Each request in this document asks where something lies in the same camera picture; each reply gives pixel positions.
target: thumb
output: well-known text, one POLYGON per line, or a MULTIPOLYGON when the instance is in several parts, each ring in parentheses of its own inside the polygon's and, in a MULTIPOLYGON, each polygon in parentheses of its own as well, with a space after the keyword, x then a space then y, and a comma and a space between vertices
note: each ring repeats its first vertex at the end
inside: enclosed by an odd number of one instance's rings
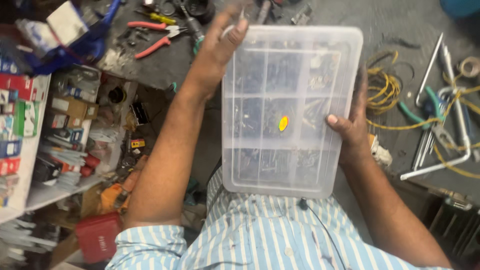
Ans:
POLYGON ((228 32, 220 40, 219 48, 228 56, 228 59, 230 59, 233 52, 237 49, 237 46, 242 43, 245 34, 247 34, 247 29, 248 21, 246 19, 241 19, 231 30, 227 30, 228 32))
POLYGON ((352 122, 350 122, 350 120, 333 114, 327 115, 325 120, 328 126, 342 136, 342 139, 347 138, 348 132, 352 127, 352 122))

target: nail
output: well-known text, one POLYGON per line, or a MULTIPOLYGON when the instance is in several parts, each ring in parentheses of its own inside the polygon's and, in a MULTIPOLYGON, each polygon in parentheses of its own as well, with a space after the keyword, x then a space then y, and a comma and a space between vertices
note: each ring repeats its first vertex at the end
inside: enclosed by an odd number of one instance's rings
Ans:
POLYGON ((329 124, 335 124, 338 121, 338 118, 334 116, 333 114, 330 114, 327 116, 327 122, 329 124))

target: blue and white striped shirt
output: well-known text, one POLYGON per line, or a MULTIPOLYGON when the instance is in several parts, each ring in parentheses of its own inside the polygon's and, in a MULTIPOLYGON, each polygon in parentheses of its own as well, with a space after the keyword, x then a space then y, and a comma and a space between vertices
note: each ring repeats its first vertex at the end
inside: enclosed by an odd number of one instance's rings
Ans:
POLYGON ((298 198, 230 193, 221 175, 208 185, 207 219, 190 247, 180 226, 130 228, 107 269, 418 269, 364 243, 333 197, 302 210, 298 198))

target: l-shaped metal pipe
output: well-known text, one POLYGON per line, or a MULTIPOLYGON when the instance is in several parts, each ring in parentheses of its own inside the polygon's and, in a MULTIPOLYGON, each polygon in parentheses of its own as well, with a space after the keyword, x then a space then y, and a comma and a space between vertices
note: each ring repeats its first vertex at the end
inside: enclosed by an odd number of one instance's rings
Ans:
MULTIPOLYGON (((443 42, 442 42, 442 48, 441 48, 441 55, 442 55, 442 60, 444 61, 446 73, 447 73, 450 81, 453 82, 455 75, 453 73, 452 59, 451 59, 450 52, 448 51, 447 46, 443 42)), ((452 95, 455 95, 457 89, 452 88, 451 91, 452 91, 452 95)), ((470 138, 468 137, 468 134, 467 134, 467 126, 465 124, 465 118, 464 118, 464 115, 463 115, 462 104, 460 104, 460 100, 457 99, 457 100, 455 100, 453 105, 455 107, 455 116, 456 116, 456 120, 458 122, 458 126, 459 126, 458 128, 460 129, 460 140, 462 141, 463 146, 465 147, 465 152, 464 152, 463 156, 461 156, 459 158, 456 158, 454 160, 447 161, 446 164, 449 165, 449 166, 454 166, 454 165, 457 165, 457 164, 460 164, 462 162, 467 161, 470 158, 470 155, 472 154, 472 152, 470 150, 470 138)), ((430 167, 427 167, 427 168, 419 169, 417 171, 407 172, 407 173, 402 174, 400 176, 400 180, 406 180, 408 178, 418 176, 418 175, 422 175, 422 174, 429 173, 429 172, 433 172, 433 171, 436 171, 436 170, 439 170, 439 169, 443 169, 445 167, 446 166, 443 163, 440 163, 440 164, 436 164, 436 165, 433 165, 433 166, 430 166, 430 167)))

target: shirt button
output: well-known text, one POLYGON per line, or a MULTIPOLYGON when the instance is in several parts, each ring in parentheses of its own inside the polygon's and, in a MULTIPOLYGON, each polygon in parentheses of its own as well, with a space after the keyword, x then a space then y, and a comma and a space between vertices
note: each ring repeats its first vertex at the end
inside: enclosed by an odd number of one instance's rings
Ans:
POLYGON ((285 255, 287 255, 288 257, 293 256, 293 249, 291 247, 286 247, 285 248, 285 255))

